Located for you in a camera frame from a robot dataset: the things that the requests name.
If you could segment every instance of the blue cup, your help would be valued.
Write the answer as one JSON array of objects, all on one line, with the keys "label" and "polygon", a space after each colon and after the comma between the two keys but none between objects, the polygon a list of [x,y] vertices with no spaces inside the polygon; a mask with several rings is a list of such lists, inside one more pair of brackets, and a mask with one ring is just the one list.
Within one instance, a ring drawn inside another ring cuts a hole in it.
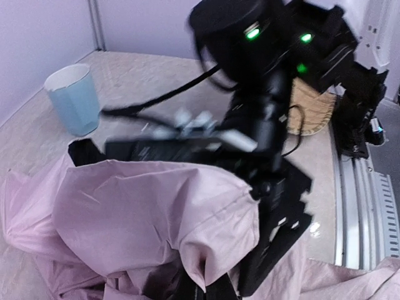
[{"label": "blue cup", "polygon": [[99,101],[90,66],[74,64],[50,75],[44,83],[61,122],[75,136],[99,126]]}]

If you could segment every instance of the pink cloth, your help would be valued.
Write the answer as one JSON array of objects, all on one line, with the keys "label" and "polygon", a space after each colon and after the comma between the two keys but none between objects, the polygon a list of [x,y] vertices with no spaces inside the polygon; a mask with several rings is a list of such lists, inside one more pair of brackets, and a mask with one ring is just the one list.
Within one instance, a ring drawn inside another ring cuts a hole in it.
[{"label": "pink cloth", "polygon": [[[216,167],[73,167],[66,154],[32,178],[10,173],[0,217],[6,241],[35,256],[54,299],[153,300],[181,266],[202,288],[229,270],[237,286],[234,266],[259,238],[249,190]],[[307,259],[306,243],[305,235],[246,300],[400,299],[399,259],[350,270]],[[104,294],[90,289],[102,283]]]}]

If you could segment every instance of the gray floor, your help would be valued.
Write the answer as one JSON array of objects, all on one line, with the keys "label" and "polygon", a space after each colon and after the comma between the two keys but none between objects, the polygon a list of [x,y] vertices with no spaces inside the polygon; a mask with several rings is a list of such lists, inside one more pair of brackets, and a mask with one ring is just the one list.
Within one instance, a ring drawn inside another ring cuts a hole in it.
[{"label": "gray floor", "polygon": [[384,100],[379,105],[376,115],[386,131],[387,141],[380,147],[370,146],[371,158],[375,171],[391,176],[400,215],[400,106]]}]

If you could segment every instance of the green light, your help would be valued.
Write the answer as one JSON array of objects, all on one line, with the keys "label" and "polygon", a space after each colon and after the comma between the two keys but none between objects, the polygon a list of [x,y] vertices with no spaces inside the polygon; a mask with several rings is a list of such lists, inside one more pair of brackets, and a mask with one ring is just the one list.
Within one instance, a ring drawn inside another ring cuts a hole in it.
[{"label": "green light", "polygon": [[308,68],[306,67],[305,64],[299,64],[299,65],[297,66],[297,71],[298,71],[300,74],[304,74],[304,73],[307,73],[307,72],[308,72]]},{"label": "green light", "polygon": [[311,33],[306,33],[302,35],[300,39],[303,43],[308,44],[313,40],[313,35]]},{"label": "green light", "polygon": [[258,37],[259,34],[260,34],[260,29],[259,28],[254,28],[253,30],[251,30],[248,33],[246,33],[246,37],[248,39],[255,39],[256,37]]}]

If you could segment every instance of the marble tabletop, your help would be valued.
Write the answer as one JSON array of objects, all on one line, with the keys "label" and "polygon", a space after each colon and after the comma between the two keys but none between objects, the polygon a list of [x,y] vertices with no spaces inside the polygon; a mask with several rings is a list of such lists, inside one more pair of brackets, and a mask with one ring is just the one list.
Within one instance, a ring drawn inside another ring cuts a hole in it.
[{"label": "marble tabletop", "polygon": [[[147,54],[94,52],[82,62],[91,65],[101,106],[141,103],[175,89],[201,73],[194,60]],[[208,110],[221,119],[230,96],[205,81],[148,112],[171,118],[179,108],[194,115]],[[102,119],[89,137],[102,148],[107,138],[132,137],[152,129],[151,126],[143,128],[144,124],[140,122]],[[46,93],[40,91],[0,128],[0,181],[11,169],[28,175],[36,173],[64,153],[74,138],[59,122]],[[294,137],[289,137],[287,148],[293,147],[295,141]],[[336,203],[328,128],[306,137],[289,159],[314,178],[312,193],[305,196],[307,210],[314,214],[315,222],[309,239],[309,257],[333,263]],[[0,253],[4,249],[8,248],[0,237]]]}]

